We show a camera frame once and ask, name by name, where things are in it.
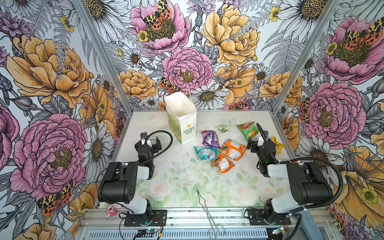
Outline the white paper bag Love Life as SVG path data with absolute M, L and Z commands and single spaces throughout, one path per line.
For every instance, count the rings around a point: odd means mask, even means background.
M 182 92 L 165 96 L 169 126 L 180 144 L 196 137 L 197 109 L 193 102 Z

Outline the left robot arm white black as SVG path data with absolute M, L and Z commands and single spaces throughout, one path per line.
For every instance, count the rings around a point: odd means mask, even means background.
M 155 165 L 152 157 L 162 150 L 158 138 L 140 140 L 135 144 L 138 161 L 110 163 L 106 168 L 98 189 L 98 200 L 107 204 L 119 204 L 133 215 L 149 215 L 152 206 L 149 200 L 142 198 L 136 192 L 138 181 L 151 180 Z

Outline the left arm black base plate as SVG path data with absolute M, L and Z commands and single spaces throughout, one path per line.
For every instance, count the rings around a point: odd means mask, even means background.
M 141 215 L 128 214 L 125 217 L 125 227 L 165 227 L 167 222 L 167 210 L 151 210 Z

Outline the orange snack packet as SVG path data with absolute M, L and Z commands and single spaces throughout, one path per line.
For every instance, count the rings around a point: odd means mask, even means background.
M 218 167 L 220 172 L 224 174 L 230 171 L 233 167 L 235 167 L 235 164 L 228 160 L 226 156 L 218 154 L 215 159 L 211 160 L 211 166 Z
M 246 150 L 246 146 L 239 144 L 236 141 L 226 140 L 219 153 L 234 161 L 238 161 L 244 156 Z

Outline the teal snack packet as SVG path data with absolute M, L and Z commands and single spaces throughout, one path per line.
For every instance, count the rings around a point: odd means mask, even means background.
M 204 161 L 212 161 L 219 154 L 219 149 L 217 148 L 194 146 L 194 149 L 198 158 Z

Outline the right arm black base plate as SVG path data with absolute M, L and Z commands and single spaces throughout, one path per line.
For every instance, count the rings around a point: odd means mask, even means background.
M 261 225 L 291 225 L 290 217 L 286 214 L 266 213 L 264 209 L 247 208 L 244 217 L 249 220 L 251 226 Z

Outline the purple snack packet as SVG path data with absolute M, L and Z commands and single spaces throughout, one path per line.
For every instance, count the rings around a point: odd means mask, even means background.
M 218 136 L 215 131 L 202 131 L 203 145 L 209 148 L 220 149 Z

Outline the yellow snack packet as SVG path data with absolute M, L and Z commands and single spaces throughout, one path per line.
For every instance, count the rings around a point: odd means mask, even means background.
M 280 154 L 280 153 L 282 152 L 282 150 L 285 148 L 285 145 L 279 143 L 279 142 L 277 141 L 276 137 L 272 137 L 272 138 L 271 138 L 271 141 L 275 144 L 276 154 Z

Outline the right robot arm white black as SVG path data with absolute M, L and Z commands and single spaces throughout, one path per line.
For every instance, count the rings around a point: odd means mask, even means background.
M 294 160 L 279 162 L 276 160 L 276 146 L 272 140 L 261 137 L 257 142 L 248 139 L 247 149 L 256 153 L 259 161 L 257 168 L 266 178 L 282 178 L 289 182 L 289 191 L 277 198 L 268 199 L 263 210 L 263 219 L 272 224 L 286 214 L 301 211 L 308 207 L 318 208 L 321 204 L 329 204 L 334 194 L 320 168 L 315 163 Z

